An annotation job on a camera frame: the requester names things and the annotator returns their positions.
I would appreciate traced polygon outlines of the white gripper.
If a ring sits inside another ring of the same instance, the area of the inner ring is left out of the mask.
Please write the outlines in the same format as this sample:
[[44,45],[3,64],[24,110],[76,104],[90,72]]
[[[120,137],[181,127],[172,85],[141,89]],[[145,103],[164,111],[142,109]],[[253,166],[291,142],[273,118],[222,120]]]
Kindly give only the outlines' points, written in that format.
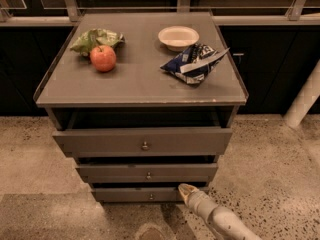
[[198,191],[198,188],[186,183],[178,186],[179,193],[186,206],[197,216],[208,222],[212,217],[213,210],[218,207],[205,192]]

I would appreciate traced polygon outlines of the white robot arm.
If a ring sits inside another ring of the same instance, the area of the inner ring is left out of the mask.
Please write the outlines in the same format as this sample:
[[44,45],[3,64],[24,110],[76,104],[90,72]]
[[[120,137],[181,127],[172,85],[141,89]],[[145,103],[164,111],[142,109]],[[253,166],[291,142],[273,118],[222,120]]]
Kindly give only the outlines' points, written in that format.
[[186,183],[178,190],[186,207],[203,219],[218,240],[262,240],[232,210],[214,202],[204,191]]

